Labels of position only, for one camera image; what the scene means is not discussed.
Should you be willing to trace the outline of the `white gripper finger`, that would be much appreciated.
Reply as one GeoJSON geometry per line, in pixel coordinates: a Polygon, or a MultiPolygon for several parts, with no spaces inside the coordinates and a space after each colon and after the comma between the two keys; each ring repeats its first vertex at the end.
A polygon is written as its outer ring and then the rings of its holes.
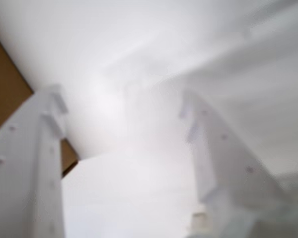
{"type": "Polygon", "coordinates": [[[196,92],[182,93],[182,117],[191,117],[187,142],[192,146],[199,200],[220,215],[286,212],[298,208],[227,120],[196,92]]]}
{"type": "Polygon", "coordinates": [[[0,127],[0,238],[63,238],[60,85],[35,92],[0,127]]]}

